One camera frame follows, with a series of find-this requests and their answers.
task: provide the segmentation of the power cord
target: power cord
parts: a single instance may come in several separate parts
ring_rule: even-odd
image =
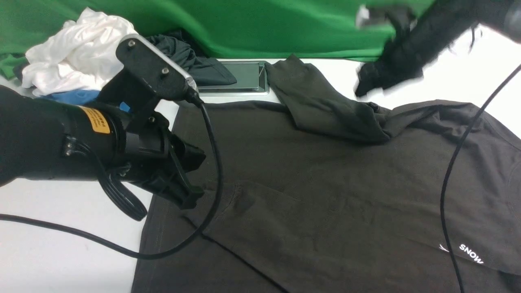
[[[96,177],[100,183],[103,191],[107,194],[108,198],[127,216],[131,217],[136,221],[141,221],[146,217],[147,210],[143,203],[128,190],[125,185],[117,179],[118,173],[126,173],[130,169],[130,164],[126,166],[114,168],[107,171],[103,166],[100,158],[92,151],[92,149],[81,141],[77,141],[74,138],[69,138],[70,141],[74,141],[77,149],[74,150],[73,154],[79,154],[89,159],[93,163]]]
[[[141,259],[141,260],[162,259],[162,258],[168,257],[168,256],[170,256],[170,255],[180,251],[181,249],[185,248],[188,244],[193,242],[193,240],[195,240],[198,236],[200,236],[203,233],[203,231],[208,227],[208,225],[210,224],[210,222],[214,218],[215,214],[217,213],[217,210],[219,209],[219,204],[221,202],[221,197],[222,197],[222,189],[223,189],[223,185],[224,185],[224,176],[223,176],[223,173],[222,173],[221,155],[219,153],[219,149],[217,148],[217,142],[215,140],[214,129],[212,127],[212,123],[210,121],[210,117],[208,115],[208,111],[206,110],[206,107],[204,106],[203,101],[201,101],[201,99],[199,99],[199,95],[196,94],[196,93],[192,94],[192,95],[193,95],[194,99],[192,99],[191,102],[194,103],[201,110],[201,113],[203,115],[204,122],[205,122],[205,125],[206,125],[206,129],[208,131],[208,137],[210,139],[210,144],[212,145],[212,151],[213,151],[213,154],[214,154],[215,165],[217,167],[217,191],[215,193],[215,199],[214,199],[214,202],[212,204],[212,207],[210,208],[210,210],[206,214],[206,217],[204,218],[204,220],[201,223],[201,225],[188,238],[186,238],[183,242],[179,243],[174,248],[169,249],[169,250],[164,251],[164,252],[160,252],[160,253],[144,254],[144,253],[138,253],[138,252],[126,249],[124,247],[121,247],[121,246],[119,246],[119,245],[117,245],[115,243],[112,243],[112,242],[110,242],[108,240],[105,240],[105,239],[103,239],[101,237],[98,237],[96,235],[93,235],[91,233],[87,233],[87,232],[82,231],[82,230],[78,230],[78,229],[75,229],[75,228],[71,228],[71,227],[67,227],[67,226],[63,226],[63,225],[59,225],[59,224],[49,223],[49,222],[40,221],[40,220],[37,220],[37,219],[26,218],[26,217],[21,217],[21,216],[6,215],[6,214],[0,214],[0,221],[17,222],[17,223],[22,223],[22,224],[28,224],[28,225],[32,225],[32,226],[42,227],[42,228],[46,228],[46,229],[52,229],[52,230],[66,232],[66,233],[73,234],[73,235],[76,235],[76,236],[80,236],[80,237],[86,238],[88,240],[91,240],[93,242],[99,243],[99,244],[101,244],[103,246],[106,246],[106,247],[108,247],[108,248],[110,248],[112,250],[115,250],[115,251],[117,251],[119,253],[127,255],[127,256],[129,256],[131,258],[136,258],[136,259]],[[83,155],[87,155],[88,156],[89,154],[88,154],[87,148],[85,148],[83,146],[82,149],[79,150],[79,152],[83,152],[84,153]],[[116,188],[116,186],[114,186],[114,184],[110,184],[109,182],[105,182],[105,183],[102,184],[102,187],[104,187],[104,190],[106,188],[107,190],[109,190],[109,192],[111,192],[111,196],[112,197],[109,196],[109,197],[111,197],[111,200],[117,201],[118,202],[118,207],[120,205],[123,206],[126,209],[125,210],[126,213],[130,212],[130,214],[132,214],[131,210],[135,210],[136,207],[138,208],[138,210],[140,209],[139,205],[135,205],[135,203],[128,203],[128,202],[125,203],[122,200],[126,200],[126,199],[121,198],[119,195],[116,195],[115,193],[112,193],[112,192],[115,192],[114,188]]]
[[[447,232],[447,224],[445,222],[445,192],[447,191],[447,184],[449,183],[449,177],[451,176],[452,168],[454,166],[454,162],[456,161],[457,155],[460,153],[461,148],[463,147],[463,143],[465,142],[465,139],[469,135],[469,133],[472,131],[472,128],[474,127],[474,124],[476,124],[476,121],[479,119],[479,117],[483,114],[487,106],[492,102],[492,100],[495,98],[495,96],[498,95],[498,93],[509,83],[516,74],[521,70],[521,64],[517,66],[516,69],[498,86],[498,88],[490,95],[490,97],[485,101],[483,106],[478,110],[476,115],[472,118],[470,123],[467,126],[467,129],[461,136],[460,140],[458,141],[456,145],[456,149],[454,150],[454,153],[452,154],[452,158],[449,162],[449,166],[447,167],[447,172],[445,173],[445,178],[443,179],[443,185],[441,187],[441,196],[440,196],[440,217],[441,217],[441,226],[443,228],[443,235],[445,236],[445,242],[447,244],[447,248],[449,250],[449,255],[451,256],[452,264],[454,266],[454,271],[456,272],[456,278],[458,281],[458,284],[460,286],[460,292],[465,293],[465,289],[463,287],[463,281],[461,279],[460,269],[457,266],[456,257],[454,256],[454,251],[452,250],[451,241],[449,239],[449,233]]]

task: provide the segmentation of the dark clothing pile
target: dark clothing pile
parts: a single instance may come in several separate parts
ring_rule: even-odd
[[[198,86],[224,86],[237,79],[217,59],[209,58],[183,30],[146,38],[163,54],[181,66]]]

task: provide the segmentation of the white table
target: white table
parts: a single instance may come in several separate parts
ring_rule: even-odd
[[[364,101],[387,108],[433,99],[468,101],[481,105],[490,93],[521,63],[521,46],[484,30],[467,55],[469,35],[444,52],[425,70],[423,81],[370,93]],[[339,59],[308,59],[331,84],[352,98],[359,63]],[[521,137],[521,76],[498,95],[488,112]],[[207,102],[239,100],[278,102],[271,92],[260,97],[207,98]],[[158,110],[173,119],[177,106],[162,103]],[[151,194],[129,186],[149,206]],[[23,179],[0,188],[0,213],[15,214],[64,224],[94,233],[132,250],[139,249],[142,222],[121,213],[96,182],[51,182]],[[132,286],[136,260],[83,238],[16,223],[0,222],[0,292],[2,293],[127,293]]]

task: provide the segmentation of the green cloth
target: green cloth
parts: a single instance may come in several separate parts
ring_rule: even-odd
[[[408,0],[416,10],[432,0]],[[90,7],[131,21],[144,36],[178,27],[189,31],[212,57],[375,57],[392,34],[390,27],[359,31],[361,4],[392,0],[2,0],[0,74],[12,77],[7,57],[25,53],[56,34],[66,20]]]

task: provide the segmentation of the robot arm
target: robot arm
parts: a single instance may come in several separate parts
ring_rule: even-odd
[[[394,39],[387,41],[381,56],[358,71],[359,82],[355,90],[358,97],[372,89],[385,90],[402,81],[422,77],[423,66],[477,23],[521,42],[520,0],[436,0],[415,25],[397,23],[407,18],[393,17],[393,12],[400,12],[396,7],[393,9],[386,11],[385,7],[374,7],[367,10],[367,22],[371,23],[373,16],[391,18],[397,32]]]

